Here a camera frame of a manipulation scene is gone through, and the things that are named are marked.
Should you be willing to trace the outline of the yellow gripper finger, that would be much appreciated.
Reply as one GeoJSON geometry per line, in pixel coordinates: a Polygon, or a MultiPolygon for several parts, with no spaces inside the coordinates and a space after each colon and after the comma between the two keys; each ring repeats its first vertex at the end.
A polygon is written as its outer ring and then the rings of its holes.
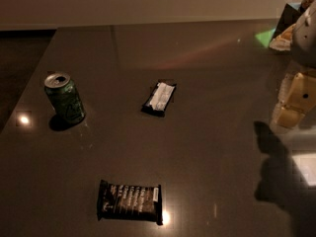
{"type": "Polygon", "coordinates": [[[294,128],[304,117],[304,111],[288,108],[282,103],[277,103],[273,110],[271,124],[284,128],[294,128]]]}
{"type": "Polygon", "coordinates": [[[316,76],[311,71],[286,74],[278,100],[288,109],[307,114],[316,106],[316,76]]]}

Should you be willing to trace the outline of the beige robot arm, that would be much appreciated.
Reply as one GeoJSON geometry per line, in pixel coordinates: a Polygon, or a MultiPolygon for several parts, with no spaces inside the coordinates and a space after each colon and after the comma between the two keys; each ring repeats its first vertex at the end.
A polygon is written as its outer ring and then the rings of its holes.
{"type": "Polygon", "coordinates": [[[289,51],[298,68],[281,81],[271,121],[271,126],[292,129],[316,107],[316,1],[273,38],[269,48],[289,51]]]}

